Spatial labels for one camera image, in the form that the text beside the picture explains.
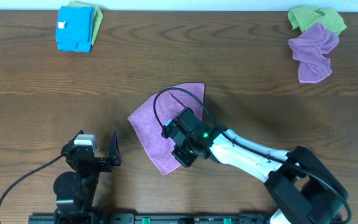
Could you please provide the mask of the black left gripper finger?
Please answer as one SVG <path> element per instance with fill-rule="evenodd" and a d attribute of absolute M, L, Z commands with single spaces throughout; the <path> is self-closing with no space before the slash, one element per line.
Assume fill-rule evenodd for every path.
<path fill-rule="evenodd" d="M 108 154 L 110 164 L 112 166 L 120 166 L 121 165 L 121 155 L 119 152 L 119 146 L 117 142 L 117 132 L 113 132 L 111 141 L 108 146 Z"/>
<path fill-rule="evenodd" d="M 71 140 L 69 140 L 69 144 L 74 144 L 74 140 L 81 134 L 84 134 L 83 130 L 78 131 L 78 133 Z"/>

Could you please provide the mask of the purple cloth with label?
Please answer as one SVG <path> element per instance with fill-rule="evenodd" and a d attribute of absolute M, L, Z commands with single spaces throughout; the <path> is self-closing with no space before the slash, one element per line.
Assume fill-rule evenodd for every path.
<path fill-rule="evenodd" d="M 160 96 L 152 95 L 128 117 L 149 159 L 162 175 L 169 174 L 181 164 L 172 155 L 175 143 L 161 137 L 160 125 L 172 120 L 186 107 L 202 118 L 203 109 L 194 98 L 182 91 L 170 90 Z"/>

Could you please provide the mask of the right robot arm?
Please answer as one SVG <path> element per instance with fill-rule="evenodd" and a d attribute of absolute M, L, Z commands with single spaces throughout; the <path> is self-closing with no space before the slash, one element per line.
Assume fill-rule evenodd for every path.
<path fill-rule="evenodd" d="M 349 194 L 327 167 L 307 148 L 272 149 L 206 124 L 190 108 L 162 126 L 162 137 L 175 143 L 174 158 L 190 167 L 195 159 L 212 159 L 236 167 L 263 182 L 277 204 L 268 223 L 344 223 Z"/>

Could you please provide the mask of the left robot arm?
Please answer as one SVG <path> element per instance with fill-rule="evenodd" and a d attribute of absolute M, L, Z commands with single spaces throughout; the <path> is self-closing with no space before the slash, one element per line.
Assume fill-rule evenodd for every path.
<path fill-rule="evenodd" d="M 107 148 L 108 157 L 96 157 L 96 138 L 82 130 L 68 141 L 60 155 L 72 168 L 59 175 L 53 184 L 57 209 L 55 223 L 109 223 L 102 209 L 93 207 L 94 195 L 102 172 L 121 165 L 117 134 L 113 133 Z"/>

